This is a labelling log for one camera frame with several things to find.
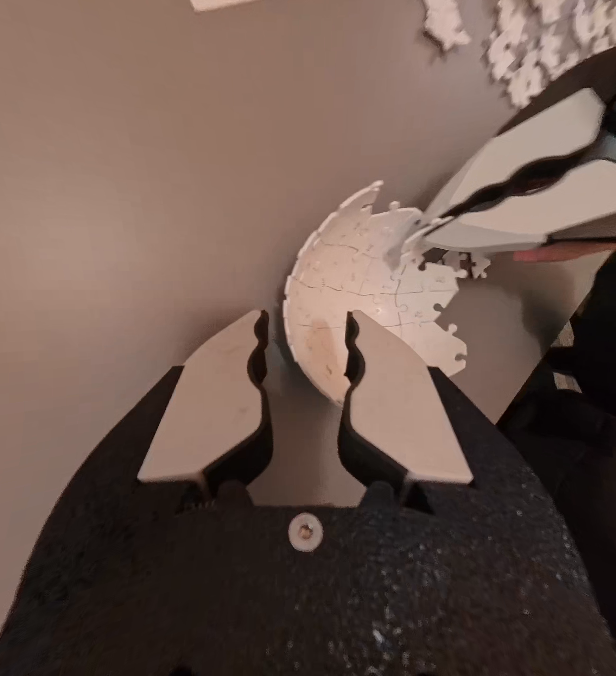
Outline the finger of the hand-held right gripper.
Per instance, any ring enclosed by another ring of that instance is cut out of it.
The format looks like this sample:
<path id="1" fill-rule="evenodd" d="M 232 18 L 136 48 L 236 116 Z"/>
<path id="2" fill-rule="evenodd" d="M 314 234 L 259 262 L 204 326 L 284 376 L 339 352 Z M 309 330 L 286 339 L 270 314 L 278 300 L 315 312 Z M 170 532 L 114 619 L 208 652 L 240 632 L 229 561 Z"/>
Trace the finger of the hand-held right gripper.
<path id="1" fill-rule="evenodd" d="M 549 188 L 451 218 L 421 238 L 431 248 L 464 252 L 533 249 L 551 235 L 616 216 L 616 162 L 593 159 Z"/>
<path id="2" fill-rule="evenodd" d="M 543 159 L 569 156 L 597 138 L 607 105 L 590 88 L 491 138 L 439 191 L 423 213 L 430 223 L 479 190 L 506 183 Z"/>

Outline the white puzzle piece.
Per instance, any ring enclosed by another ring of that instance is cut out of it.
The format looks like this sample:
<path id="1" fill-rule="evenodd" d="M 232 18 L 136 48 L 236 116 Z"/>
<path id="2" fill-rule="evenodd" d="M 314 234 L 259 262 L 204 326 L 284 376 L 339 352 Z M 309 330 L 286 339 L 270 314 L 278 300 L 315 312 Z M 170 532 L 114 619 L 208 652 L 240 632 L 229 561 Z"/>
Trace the white puzzle piece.
<path id="1" fill-rule="evenodd" d="M 437 44 L 442 53 L 447 54 L 471 43 L 457 1 L 422 1 L 422 4 L 425 8 L 423 33 Z"/>
<path id="2" fill-rule="evenodd" d="M 421 218 L 409 220 L 404 227 L 399 226 L 393 233 L 392 240 L 387 245 L 383 260 L 388 268 L 395 272 L 402 264 L 421 251 L 427 243 L 426 230 L 429 229 Z"/>

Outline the pile of loose puzzle parts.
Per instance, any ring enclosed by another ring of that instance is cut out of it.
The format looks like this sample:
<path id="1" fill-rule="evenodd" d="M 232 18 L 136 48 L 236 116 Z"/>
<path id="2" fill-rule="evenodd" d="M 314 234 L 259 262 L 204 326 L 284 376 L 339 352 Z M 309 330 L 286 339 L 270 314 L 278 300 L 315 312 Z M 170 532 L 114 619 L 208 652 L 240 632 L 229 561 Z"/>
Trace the pile of loose puzzle parts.
<path id="1" fill-rule="evenodd" d="M 616 1 L 498 1 L 483 61 L 512 108 L 616 46 Z"/>

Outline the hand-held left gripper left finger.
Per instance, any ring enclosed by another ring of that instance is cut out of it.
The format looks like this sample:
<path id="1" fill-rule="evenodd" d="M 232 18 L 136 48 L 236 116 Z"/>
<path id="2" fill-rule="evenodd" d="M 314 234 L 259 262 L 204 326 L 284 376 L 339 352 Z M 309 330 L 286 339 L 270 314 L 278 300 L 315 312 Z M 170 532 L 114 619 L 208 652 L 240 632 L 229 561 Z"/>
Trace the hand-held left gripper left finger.
<path id="1" fill-rule="evenodd" d="M 139 482 L 194 483 L 207 499 L 243 487 L 273 457 L 264 380 L 269 315 L 254 309 L 185 360 L 138 471 Z"/>

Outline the person's right hand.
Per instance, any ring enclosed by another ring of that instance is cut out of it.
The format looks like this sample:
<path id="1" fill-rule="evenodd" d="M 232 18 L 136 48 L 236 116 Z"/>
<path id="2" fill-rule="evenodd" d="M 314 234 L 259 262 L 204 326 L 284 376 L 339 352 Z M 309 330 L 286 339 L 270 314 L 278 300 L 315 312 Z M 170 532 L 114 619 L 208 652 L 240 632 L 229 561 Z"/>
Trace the person's right hand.
<path id="1" fill-rule="evenodd" d="M 516 251 L 513 259 L 516 262 L 542 263 L 565 262 L 594 254 L 603 254 L 616 251 L 616 243 L 606 242 L 565 242 L 556 243 L 536 249 Z"/>

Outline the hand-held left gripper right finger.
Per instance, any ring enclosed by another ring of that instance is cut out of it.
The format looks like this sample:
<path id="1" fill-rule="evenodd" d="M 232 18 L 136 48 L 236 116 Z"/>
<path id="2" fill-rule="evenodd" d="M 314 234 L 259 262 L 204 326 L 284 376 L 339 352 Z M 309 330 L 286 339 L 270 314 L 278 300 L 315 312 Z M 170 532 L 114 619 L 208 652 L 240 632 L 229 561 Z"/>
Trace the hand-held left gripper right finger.
<path id="1" fill-rule="evenodd" d="M 422 484 L 468 486 L 474 476 L 429 367 L 403 340 L 360 310 L 348 312 L 349 382 L 337 451 L 366 488 L 387 484 L 398 502 L 418 502 Z"/>

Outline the person's dark clothing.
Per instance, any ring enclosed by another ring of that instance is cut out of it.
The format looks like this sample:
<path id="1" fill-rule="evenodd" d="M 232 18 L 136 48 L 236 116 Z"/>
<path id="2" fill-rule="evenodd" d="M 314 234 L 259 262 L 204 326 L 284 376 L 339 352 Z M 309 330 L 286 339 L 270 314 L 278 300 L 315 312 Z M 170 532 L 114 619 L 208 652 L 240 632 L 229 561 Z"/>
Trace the person's dark clothing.
<path id="1" fill-rule="evenodd" d="M 499 425 L 562 514 L 616 639 L 616 253 L 571 328 Z"/>

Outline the partly built white puzzle ball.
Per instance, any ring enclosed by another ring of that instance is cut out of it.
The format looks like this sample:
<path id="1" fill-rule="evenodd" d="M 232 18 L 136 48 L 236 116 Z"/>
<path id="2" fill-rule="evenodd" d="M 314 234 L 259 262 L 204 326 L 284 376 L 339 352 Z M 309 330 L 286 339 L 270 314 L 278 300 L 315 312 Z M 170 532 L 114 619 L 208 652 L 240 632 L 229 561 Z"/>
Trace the partly built white puzzle ball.
<path id="1" fill-rule="evenodd" d="M 457 251 L 431 262 L 429 248 L 422 247 L 392 272 L 383 260 L 386 246 L 399 226 L 423 213 L 397 201 L 374 213 L 383 184 L 372 182 L 330 213 L 304 242 L 284 287 L 282 317 L 292 357 L 340 408 L 349 387 L 348 312 L 364 312 L 429 367 L 455 376 L 466 367 L 466 343 L 455 335 L 455 325 L 442 328 L 436 321 L 458 293 L 458 282 L 485 278 L 491 264 L 481 254 Z"/>

